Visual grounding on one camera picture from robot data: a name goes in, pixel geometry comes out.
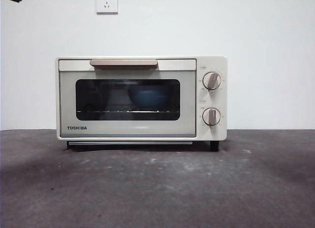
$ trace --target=wall outlet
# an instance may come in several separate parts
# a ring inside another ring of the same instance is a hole
[[[97,13],[118,13],[118,0],[96,0]]]

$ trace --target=dial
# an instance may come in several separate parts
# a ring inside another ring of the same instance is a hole
[[[207,73],[204,77],[203,77],[203,85],[209,89],[209,90],[214,90],[217,89],[220,84],[221,84],[221,78],[219,76],[219,74],[215,73],[215,72],[210,72]]]
[[[215,108],[208,108],[203,112],[203,121],[209,126],[215,126],[219,123],[221,115]]]

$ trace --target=oven handle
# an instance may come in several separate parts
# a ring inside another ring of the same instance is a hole
[[[158,65],[157,60],[147,59],[147,60],[115,60],[115,59],[95,59],[90,60],[90,65],[92,66],[105,66],[105,65]]]

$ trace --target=oven door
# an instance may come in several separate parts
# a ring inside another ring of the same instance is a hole
[[[95,61],[60,61],[61,137],[196,136],[195,60]]]

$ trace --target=control panel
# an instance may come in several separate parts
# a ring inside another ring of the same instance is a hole
[[[202,140],[226,138],[227,59],[197,59],[196,133]]]

